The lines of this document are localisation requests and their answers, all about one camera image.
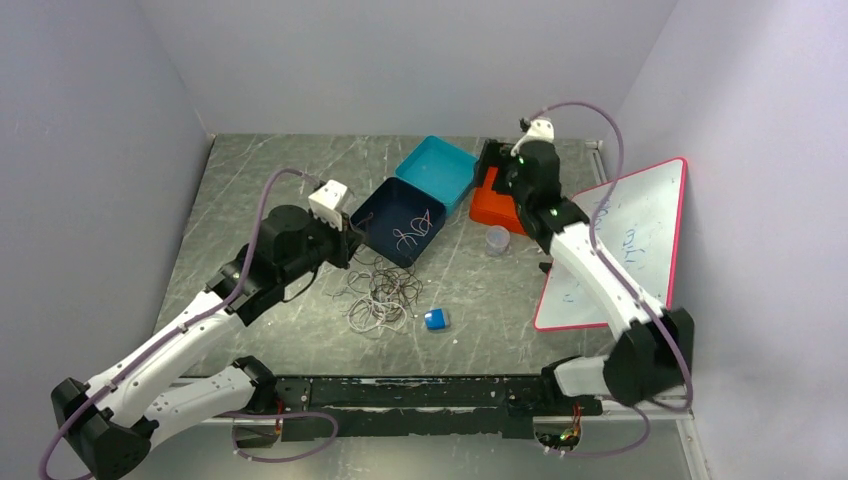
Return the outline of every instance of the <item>gray wall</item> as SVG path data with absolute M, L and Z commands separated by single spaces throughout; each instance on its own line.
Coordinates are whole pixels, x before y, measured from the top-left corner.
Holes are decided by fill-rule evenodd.
M 0 45 L 0 478 L 24 479 L 53 386 L 150 335 L 209 140 L 131 0 L 2 2 Z
M 563 98 L 618 109 L 676 0 L 139 3 L 213 132 L 514 136 Z
M 716 479 L 848 474 L 846 46 L 844 1 L 681 0 L 618 115 L 628 170 L 690 160 L 675 298 Z

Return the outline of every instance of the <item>robotic arm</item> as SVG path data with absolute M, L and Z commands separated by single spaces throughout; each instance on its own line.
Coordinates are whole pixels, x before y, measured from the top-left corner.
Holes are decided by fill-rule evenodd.
M 189 322 L 231 296 L 241 280 L 248 245 L 220 268 L 176 319 L 136 351 L 85 384 L 68 378 L 53 390 L 56 420 L 63 425 L 92 392 L 109 389 L 110 394 L 87 408 L 65 434 L 97 479 L 121 478 L 151 449 L 208 418 L 238 410 L 273 411 L 279 396 L 277 378 L 253 357 L 239 358 L 191 385 L 169 387 L 220 339 L 241 332 L 278 302 L 290 301 L 285 298 L 286 287 L 298 278 L 311 272 L 314 280 L 324 262 L 348 268 L 362 238 L 350 229 L 342 212 L 347 194 L 347 187 L 331 180 L 309 196 L 309 212 L 294 205 L 272 209 L 260 225 L 244 288 L 226 307 L 202 322 Z M 180 333 L 169 336 L 174 330 Z M 159 348 L 153 354 L 118 385 L 113 383 L 154 345 Z
M 682 308 L 669 311 L 645 295 L 600 239 L 594 239 L 593 248 L 589 217 L 561 196 L 560 159 L 552 143 L 551 121 L 544 117 L 522 120 L 521 128 L 525 134 L 514 145 L 486 141 L 475 183 L 481 186 L 489 168 L 497 169 L 494 191 L 512 197 L 527 235 L 587 288 L 606 314 L 616 340 L 609 356 L 565 359 L 546 371 L 566 396 L 612 397 L 626 406 L 681 385 L 677 359 L 654 319 L 671 334 L 691 369 L 692 317 Z

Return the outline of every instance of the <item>orange container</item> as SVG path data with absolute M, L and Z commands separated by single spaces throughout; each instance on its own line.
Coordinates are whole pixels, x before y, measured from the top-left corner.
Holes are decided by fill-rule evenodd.
M 471 220 L 483 225 L 500 225 L 510 232 L 527 235 L 515 213 L 515 202 L 512 201 L 512 197 L 498 195 L 492 190 L 497 173 L 496 167 L 489 167 L 483 186 L 474 189 L 468 216 Z

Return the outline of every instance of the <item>small blue block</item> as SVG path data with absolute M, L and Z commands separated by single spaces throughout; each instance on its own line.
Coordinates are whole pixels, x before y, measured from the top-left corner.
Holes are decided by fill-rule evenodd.
M 427 325 L 427 330 L 443 330 L 448 325 L 448 314 L 441 308 L 430 310 L 424 314 L 424 324 Z

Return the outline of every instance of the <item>tangled wire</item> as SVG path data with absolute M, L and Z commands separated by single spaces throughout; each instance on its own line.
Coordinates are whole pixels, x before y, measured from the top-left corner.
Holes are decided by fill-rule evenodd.
M 399 332 L 423 289 L 414 267 L 386 266 L 384 263 L 387 262 L 381 256 L 371 262 L 362 261 L 357 256 L 353 258 L 368 269 L 349 272 L 347 286 L 332 295 L 333 298 L 346 294 L 358 296 L 345 313 L 351 330 L 366 333 L 385 328 Z

